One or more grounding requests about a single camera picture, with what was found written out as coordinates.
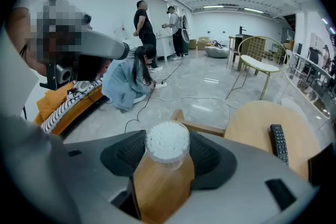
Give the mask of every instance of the white cotton balls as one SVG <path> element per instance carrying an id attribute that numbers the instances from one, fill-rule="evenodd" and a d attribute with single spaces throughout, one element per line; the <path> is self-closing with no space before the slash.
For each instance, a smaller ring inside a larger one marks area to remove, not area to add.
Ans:
<path id="1" fill-rule="evenodd" d="M 154 161 L 166 164 L 178 162 L 178 167 L 183 163 L 183 157 L 189 151 L 189 144 L 188 129 L 174 121 L 156 125 L 146 136 L 146 149 Z"/>

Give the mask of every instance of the white t-shirt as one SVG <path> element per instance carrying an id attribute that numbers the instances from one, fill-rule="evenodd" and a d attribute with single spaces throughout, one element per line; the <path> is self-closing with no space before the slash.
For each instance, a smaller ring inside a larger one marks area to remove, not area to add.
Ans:
<path id="1" fill-rule="evenodd" d="M 173 35 L 179 30 L 177 27 L 177 19 L 178 15 L 176 13 L 170 15 L 169 23 L 173 25 L 172 27 Z"/>

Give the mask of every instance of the white cable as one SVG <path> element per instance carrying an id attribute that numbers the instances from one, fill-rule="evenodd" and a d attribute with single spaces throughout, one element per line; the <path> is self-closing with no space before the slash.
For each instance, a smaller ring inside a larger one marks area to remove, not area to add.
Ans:
<path id="1" fill-rule="evenodd" d="M 183 97 L 179 97 L 179 98 L 175 98 L 175 99 L 170 99 L 170 100 L 164 100 L 160 97 L 154 97 L 154 96 L 150 96 L 151 98 L 156 98 L 156 99 L 160 99 L 162 101 L 165 101 L 165 102 L 170 102 L 170 101 L 175 101 L 175 100 L 179 100 L 179 99 L 182 99 L 182 98 L 193 98 L 193 99 L 220 99 L 222 101 L 224 101 L 229 107 L 233 108 L 233 109 L 238 109 L 236 108 L 235 106 L 233 105 L 230 105 L 228 102 L 226 102 L 223 98 L 220 98 L 220 97 L 193 97 L 193 96 L 183 96 Z"/>

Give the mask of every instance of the white cabinet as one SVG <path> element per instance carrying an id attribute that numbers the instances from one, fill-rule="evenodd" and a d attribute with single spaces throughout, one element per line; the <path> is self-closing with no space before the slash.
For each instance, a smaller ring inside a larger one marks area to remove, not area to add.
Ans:
<path id="1" fill-rule="evenodd" d="M 175 53 L 173 37 L 157 37 L 156 38 L 156 56 L 164 57 L 167 62 L 167 57 Z"/>

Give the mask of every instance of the ceiling light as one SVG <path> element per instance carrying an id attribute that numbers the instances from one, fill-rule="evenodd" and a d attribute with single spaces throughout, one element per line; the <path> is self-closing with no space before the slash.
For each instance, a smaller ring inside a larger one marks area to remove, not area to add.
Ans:
<path id="1" fill-rule="evenodd" d="M 206 82 L 218 83 L 218 81 L 204 80 Z"/>
<path id="2" fill-rule="evenodd" d="M 208 78 L 204 78 L 204 79 L 208 79 Z M 216 80 L 216 79 L 208 79 L 208 80 L 219 81 L 219 80 Z"/>
<path id="3" fill-rule="evenodd" d="M 244 8 L 245 10 L 249 10 L 249 11 L 251 11 L 251 12 L 258 12 L 258 13 L 264 13 L 264 12 L 262 12 L 262 11 L 260 11 L 260 10 L 256 10 L 256 9 L 252 9 L 252 8 Z"/>
<path id="4" fill-rule="evenodd" d="M 193 104 L 192 106 L 196 109 L 202 109 L 202 110 L 207 111 L 207 112 L 212 112 L 212 109 L 205 108 L 204 106 L 200 106 L 200 105 L 197 105 L 197 104 Z"/>
<path id="5" fill-rule="evenodd" d="M 222 5 L 216 5 L 216 6 L 204 6 L 203 8 L 223 8 Z"/>

